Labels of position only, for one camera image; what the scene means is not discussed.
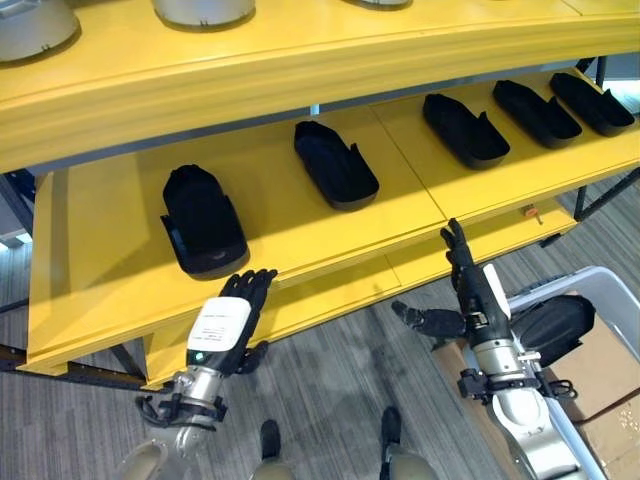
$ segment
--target yellow shelf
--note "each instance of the yellow shelf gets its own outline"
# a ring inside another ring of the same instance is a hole
[[[0,172],[169,132],[524,65],[640,48],[630,0],[429,0],[380,12],[257,0],[210,34],[149,0],[75,0],[68,50],[0,69]]]
[[[542,225],[535,218],[523,218],[520,210],[465,225],[471,253],[476,261],[503,255],[554,233],[564,233],[575,226],[573,218],[555,200],[536,203]],[[429,239],[387,255],[403,287],[421,285],[446,275],[451,265],[444,256],[443,240]]]
[[[432,234],[445,222],[368,107],[319,120],[357,142],[381,188],[367,208],[331,209],[293,149],[296,121],[203,137],[48,174],[36,196],[25,369],[68,360],[170,324],[225,279],[180,270],[160,215],[172,169],[197,162],[233,201],[251,252],[276,288],[308,281]]]
[[[578,74],[574,69],[567,71]],[[553,96],[549,87],[553,73],[533,73],[512,80],[549,99]],[[466,168],[427,125],[422,116],[424,95],[372,106],[447,218],[486,218],[639,164],[639,122],[622,135],[606,138],[574,115],[582,126],[582,135],[567,148],[549,150],[533,141],[498,106],[491,93],[494,85],[491,81],[438,92],[463,102],[476,115],[486,111],[511,145],[505,160],[485,171]]]
[[[483,261],[575,225],[554,200],[541,202],[538,208],[542,225],[514,211],[466,228],[474,258]],[[265,305],[251,345],[291,335],[449,272],[444,241],[434,238],[389,254],[386,259],[370,260],[274,292]],[[161,387],[175,372],[186,368],[186,339],[196,315],[197,312],[145,337],[147,388]]]
[[[547,96],[550,75],[518,80]],[[393,251],[435,237],[449,217],[471,225],[637,164],[637,125],[615,138],[584,126],[574,145],[551,151],[492,105],[489,84],[447,93],[476,113],[489,110],[512,145],[507,160],[484,172],[465,169],[421,118],[422,97],[324,114],[320,121],[358,142],[380,180],[374,204],[358,212],[336,212],[322,199],[293,150],[293,120],[48,174],[36,196],[24,368],[59,374],[69,360],[193,318],[218,293],[224,280],[199,282],[180,270],[159,219],[164,184],[184,163],[219,178],[249,242],[247,268],[277,268],[274,290],[388,253],[402,277],[406,262]]]

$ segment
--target gray carpet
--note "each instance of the gray carpet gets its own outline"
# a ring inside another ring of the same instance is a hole
[[[613,181],[590,187],[588,197]],[[574,199],[571,193],[562,201]],[[506,290],[603,265],[640,293],[639,212],[640,191],[630,188],[547,249],[534,245],[497,259]],[[1,302],[27,294],[29,253],[23,247],[0,254]],[[455,305],[448,279],[402,297],[413,305]],[[23,343],[25,322],[26,309],[0,317],[0,342]],[[229,413],[189,478],[247,479],[258,463],[260,424],[272,417],[297,478],[377,479],[379,418],[389,404],[404,416],[405,445],[425,456],[441,479],[505,478],[430,347],[393,318],[390,300],[275,343],[256,373],[226,383]],[[113,363],[107,354],[90,360]],[[134,396],[0,375],[0,479],[111,478],[145,436]]]

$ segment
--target cardboard box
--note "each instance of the cardboard box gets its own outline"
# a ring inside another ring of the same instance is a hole
[[[433,356],[438,362],[440,370],[443,372],[447,383],[457,393],[460,372],[467,368],[461,347],[455,342],[449,343],[434,351]],[[487,407],[482,405],[482,402],[479,400],[461,398],[460,401],[462,407],[465,409],[469,417],[473,419],[474,423],[482,433],[482,436],[489,447],[489,451],[502,467],[507,478],[513,480],[526,479],[527,477],[525,477],[514,465],[513,457],[511,456],[511,453],[509,453],[509,447],[504,438],[504,434],[489,418]]]
[[[581,340],[547,369],[549,380],[571,380],[578,392],[577,399],[561,401],[573,422],[592,418],[640,387],[640,365],[597,314]]]
[[[640,478],[640,448],[625,453],[609,463],[604,470],[611,480],[638,480]]]
[[[578,431],[611,480],[640,478],[640,394]]]

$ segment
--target white bin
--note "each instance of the white bin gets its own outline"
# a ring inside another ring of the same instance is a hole
[[[564,277],[529,288],[509,298],[512,312],[525,309],[557,295],[575,290],[595,307],[607,326],[640,362],[640,302],[622,280],[604,267],[586,267]],[[478,368],[471,349],[464,348],[467,365]],[[607,480],[598,462],[585,445],[569,417],[555,399],[546,398],[551,421],[591,480]]]

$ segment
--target white label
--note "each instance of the white label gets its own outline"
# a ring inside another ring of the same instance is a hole
[[[226,352],[238,342],[251,313],[244,298],[210,298],[189,333],[187,348],[201,352]]]
[[[500,309],[504,312],[507,318],[511,320],[511,309],[509,308],[509,301],[507,300],[507,296],[504,293],[502,282],[500,282],[500,277],[498,277],[498,272],[496,272],[496,268],[493,266],[493,263],[488,263],[487,265],[485,265],[482,271],[484,272],[484,276],[487,277],[489,286],[491,287],[493,295],[498,301],[498,305],[500,305]]]

